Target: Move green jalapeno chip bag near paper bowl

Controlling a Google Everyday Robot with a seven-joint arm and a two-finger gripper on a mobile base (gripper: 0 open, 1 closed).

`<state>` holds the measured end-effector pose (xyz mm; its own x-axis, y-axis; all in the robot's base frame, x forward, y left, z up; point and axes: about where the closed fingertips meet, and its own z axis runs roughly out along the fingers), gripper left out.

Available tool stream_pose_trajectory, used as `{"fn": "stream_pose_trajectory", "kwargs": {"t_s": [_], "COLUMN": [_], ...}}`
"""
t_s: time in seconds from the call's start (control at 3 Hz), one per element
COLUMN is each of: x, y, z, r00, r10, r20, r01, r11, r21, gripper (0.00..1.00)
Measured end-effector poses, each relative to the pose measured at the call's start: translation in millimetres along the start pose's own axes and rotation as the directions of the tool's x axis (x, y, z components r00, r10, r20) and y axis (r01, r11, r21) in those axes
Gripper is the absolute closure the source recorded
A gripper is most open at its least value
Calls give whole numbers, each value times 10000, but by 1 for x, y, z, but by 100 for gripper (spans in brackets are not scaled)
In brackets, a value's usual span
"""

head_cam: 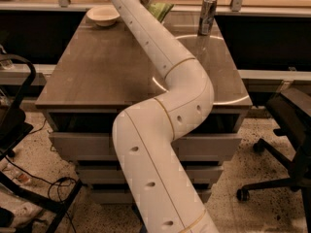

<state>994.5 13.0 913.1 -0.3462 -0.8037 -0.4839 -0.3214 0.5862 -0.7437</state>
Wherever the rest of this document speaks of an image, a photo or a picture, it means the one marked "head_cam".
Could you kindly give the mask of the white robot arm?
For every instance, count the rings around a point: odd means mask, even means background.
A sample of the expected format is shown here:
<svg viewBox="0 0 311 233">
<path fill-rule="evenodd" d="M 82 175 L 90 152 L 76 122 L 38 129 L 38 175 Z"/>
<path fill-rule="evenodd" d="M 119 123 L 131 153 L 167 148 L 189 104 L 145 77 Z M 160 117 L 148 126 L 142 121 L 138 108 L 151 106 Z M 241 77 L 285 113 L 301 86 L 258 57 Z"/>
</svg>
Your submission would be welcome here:
<svg viewBox="0 0 311 233">
<path fill-rule="evenodd" d="M 168 90 L 123 110 L 113 143 L 148 233 L 219 233 L 171 143 L 211 113 L 212 83 L 199 61 L 146 9 L 111 0 Z"/>
</svg>

